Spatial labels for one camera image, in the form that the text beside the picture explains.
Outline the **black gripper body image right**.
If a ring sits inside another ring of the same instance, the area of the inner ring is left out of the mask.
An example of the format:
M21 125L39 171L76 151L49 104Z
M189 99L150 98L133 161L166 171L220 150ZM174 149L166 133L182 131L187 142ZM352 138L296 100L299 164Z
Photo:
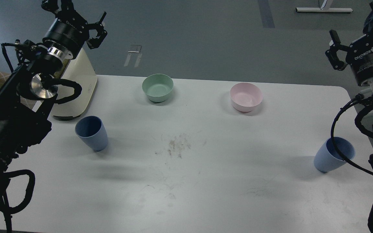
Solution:
M373 36L363 35L349 45L346 62L358 86L370 86L373 79Z

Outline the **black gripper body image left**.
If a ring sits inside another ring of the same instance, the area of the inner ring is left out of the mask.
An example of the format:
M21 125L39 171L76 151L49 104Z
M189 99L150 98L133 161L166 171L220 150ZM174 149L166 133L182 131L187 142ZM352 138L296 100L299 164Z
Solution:
M66 59L75 59L89 38L87 25L87 20L77 12L57 12L43 37L43 44L46 47L62 46L67 49Z

